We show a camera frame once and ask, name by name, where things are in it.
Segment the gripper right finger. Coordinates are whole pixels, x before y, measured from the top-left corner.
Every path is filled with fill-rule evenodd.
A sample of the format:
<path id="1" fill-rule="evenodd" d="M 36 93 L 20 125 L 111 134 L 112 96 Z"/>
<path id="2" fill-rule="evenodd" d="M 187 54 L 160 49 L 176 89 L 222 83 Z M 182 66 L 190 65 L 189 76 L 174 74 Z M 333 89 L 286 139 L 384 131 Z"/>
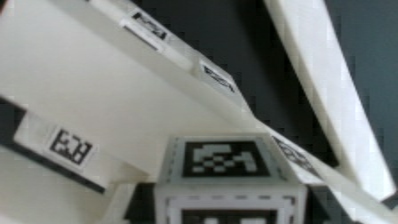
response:
<path id="1" fill-rule="evenodd" d="M 347 212 L 324 186 L 310 187 L 304 224 L 350 224 Z"/>

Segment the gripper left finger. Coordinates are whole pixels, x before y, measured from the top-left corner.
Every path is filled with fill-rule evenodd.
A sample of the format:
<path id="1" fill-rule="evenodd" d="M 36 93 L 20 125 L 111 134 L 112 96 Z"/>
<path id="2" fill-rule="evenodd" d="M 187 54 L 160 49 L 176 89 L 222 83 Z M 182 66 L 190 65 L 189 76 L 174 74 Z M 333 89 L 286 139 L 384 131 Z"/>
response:
<path id="1" fill-rule="evenodd" d="M 155 224 L 155 184 L 139 183 L 125 213 L 128 224 Z"/>

